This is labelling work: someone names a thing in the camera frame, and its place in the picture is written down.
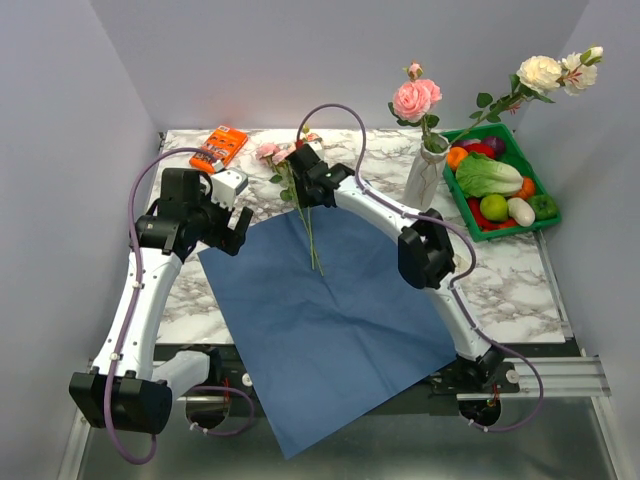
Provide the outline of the pink flower bunch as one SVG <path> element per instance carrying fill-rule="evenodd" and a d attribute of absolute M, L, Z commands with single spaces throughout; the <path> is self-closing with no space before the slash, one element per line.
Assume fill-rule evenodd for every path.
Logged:
<path fill-rule="evenodd" d="M 295 186 L 294 171 L 287 160 L 287 157 L 294 152 L 297 146 L 297 143 L 291 143 L 287 146 L 263 143 L 257 148 L 255 158 L 271 169 L 272 176 L 269 182 L 280 186 L 280 198 L 295 207 L 308 236 L 311 269 L 318 271 L 323 276 L 324 270 L 314 241 L 311 208 L 302 206 L 298 188 Z"/>

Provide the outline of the pink flower stem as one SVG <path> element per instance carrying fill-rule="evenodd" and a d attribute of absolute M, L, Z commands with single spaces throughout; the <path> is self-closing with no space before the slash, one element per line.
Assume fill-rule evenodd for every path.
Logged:
<path fill-rule="evenodd" d="M 427 151 L 443 153 L 446 146 L 434 131 L 440 119 L 431 112 L 442 99 L 441 89 L 424 76 L 418 62 L 413 61 L 404 72 L 408 80 L 393 94 L 388 103 L 389 111 L 399 126 L 420 128 L 422 144 Z"/>

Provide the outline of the blue wrapping paper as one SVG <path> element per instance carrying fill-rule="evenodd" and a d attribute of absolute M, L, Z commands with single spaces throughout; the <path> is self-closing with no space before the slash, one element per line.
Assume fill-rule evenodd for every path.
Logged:
<path fill-rule="evenodd" d="M 360 217 L 319 207 L 251 226 L 235 256 L 200 263 L 285 457 L 451 363 L 451 336 Z"/>

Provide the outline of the white flower stem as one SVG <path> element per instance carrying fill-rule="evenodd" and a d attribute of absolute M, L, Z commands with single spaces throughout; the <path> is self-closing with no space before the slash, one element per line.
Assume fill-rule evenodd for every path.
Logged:
<path fill-rule="evenodd" d="M 484 122 L 500 123 L 504 112 L 516 110 L 523 104 L 532 101 L 553 104 L 554 92 L 564 91 L 569 96 L 585 93 L 595 85 L 603 57 L 604 48 L 592 45 L 562 59 L 536 55 L 524 60 L 517 71 L 509 75 L 507 93 L 496 97 L 488 92 L 477 95 L 476 110 L 469 116 L 473 123 L 451 142 L 461 140 Z"/>

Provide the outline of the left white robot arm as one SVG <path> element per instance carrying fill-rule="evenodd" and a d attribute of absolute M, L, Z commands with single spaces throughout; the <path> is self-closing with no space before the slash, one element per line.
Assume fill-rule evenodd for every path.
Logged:
<path fill-rule="evenodd" d="M 159 434 L 174 401 L 191 388 L 214 393 L 222 380 L 213 348 L 185 347 L 156 367 L 154 351 L 171 287 L 198 243 L 233 256 L 244 244 L 253 212 L 229 223 L 236 197 L 247 187 L 237 169 L 209 175 L 166 168 L 160 195 L 135 222 L 128 275 L 116 315 L 87 373 L 76 372 L 69 393 L 89 424 Z"/>

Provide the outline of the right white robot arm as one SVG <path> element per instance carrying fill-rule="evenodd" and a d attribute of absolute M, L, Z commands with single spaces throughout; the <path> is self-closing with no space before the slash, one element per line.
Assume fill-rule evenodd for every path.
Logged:
<path fill-rule="evenodd" d="M 490 391 L 504 351 L 485 335 L 456 285 L 454 249 L 441 215 L 434 209 L 421 213 L 390 199 L 353 169 L 329 166 L 307 143 L 299 141 L 286 160 L 305 207 L 349 211 L 396 243 L 401 277 L 427 294 L 453 340 L 453 385 L 464 393 Z"/>

